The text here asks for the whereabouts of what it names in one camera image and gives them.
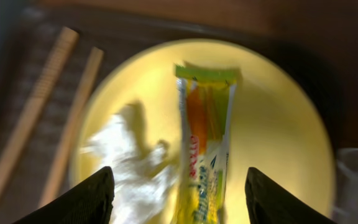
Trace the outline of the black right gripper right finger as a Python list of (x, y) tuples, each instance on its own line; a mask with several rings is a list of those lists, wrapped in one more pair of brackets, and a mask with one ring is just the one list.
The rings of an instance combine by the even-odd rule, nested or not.
[(255, 167), (248, 168), (245, 193), (251, 224), (335, 224)]

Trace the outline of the wooden chopstick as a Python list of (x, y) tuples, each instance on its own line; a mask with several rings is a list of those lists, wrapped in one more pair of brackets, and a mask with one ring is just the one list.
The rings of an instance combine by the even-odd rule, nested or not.
[(80, 83), (76, 89), (73, 103), (70, 107), (68, 119), (57, 146), (44, 190), (39, 200), (39, 208), (53, 201), (60, 190), (65, 176), (68, 160), (71, 154), (71, 142), (76, 133), (77, 122), (81, 117), (86, 101), (91, 94), (96, 76), (98, 74), (104, 52), (93, 47), (87, 59)]
[(60, 74), (78, 40), (79, 34), (63, 27), (39, 79), (20, 113), (19, 120), (0, 156), (0, 196), (9, 180), (22, 150), (40, 117)]

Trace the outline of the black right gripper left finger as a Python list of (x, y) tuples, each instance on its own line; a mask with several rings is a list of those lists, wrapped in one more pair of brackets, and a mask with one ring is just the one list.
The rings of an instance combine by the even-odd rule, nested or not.
[(14, 224), (108, 224), (114, 200), (114, 176), (105, 166), (65, 194)]

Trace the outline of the green yellow snack wrapper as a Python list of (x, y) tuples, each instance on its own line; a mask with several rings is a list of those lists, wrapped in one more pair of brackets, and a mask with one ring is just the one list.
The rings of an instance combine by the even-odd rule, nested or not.
[(181, 116), (180, 188), (173, 223), (221, 223), (238, 68), (176, 65)]

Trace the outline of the white tissue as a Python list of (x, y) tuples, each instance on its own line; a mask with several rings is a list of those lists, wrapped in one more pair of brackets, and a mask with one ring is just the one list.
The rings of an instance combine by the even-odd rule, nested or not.
[(110, 167), (114, 176), (114, 199), (110, 223), (147, 223), (161, 214), (176, 181), (174, 168), (163, 165), (166, 148), (156, 145), (145, 158), (135, 140), (132, 119), (114, 114), (80, 149), (96, 156), (93, 172)]

